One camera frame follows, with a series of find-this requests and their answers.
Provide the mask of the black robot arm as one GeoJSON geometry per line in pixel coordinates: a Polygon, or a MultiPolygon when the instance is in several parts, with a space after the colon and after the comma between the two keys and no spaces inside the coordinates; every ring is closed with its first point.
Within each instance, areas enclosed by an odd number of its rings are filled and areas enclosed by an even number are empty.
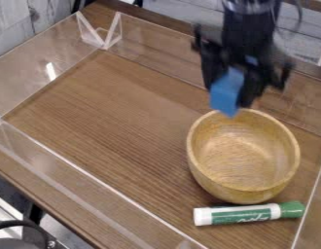
{"type": "Polygon", "coordinates": [[[201,59],[209,107],[228,116],[252,106],[267,88],[281,90],[293,63],[273,61],[281,0],[221,0],[222,27],[193,25],[192,50],[201,59]]]}

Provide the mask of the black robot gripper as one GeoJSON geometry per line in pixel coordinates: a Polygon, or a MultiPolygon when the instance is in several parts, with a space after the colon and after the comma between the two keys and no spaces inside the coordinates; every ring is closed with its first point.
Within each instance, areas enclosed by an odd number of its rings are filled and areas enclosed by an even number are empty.
{"type": "Polygon", "coordinates": [[[225,19],[222,29],[196,23],[192,50],[200,55],[205,89],[232,66],[242,71],[244,84],[238,106],[249,108],[267,87],[283,90],[293,63],[284,57],[275,69],[273,57],[280,53],[273,44],[275,24],[269,18],[225,19]]]}

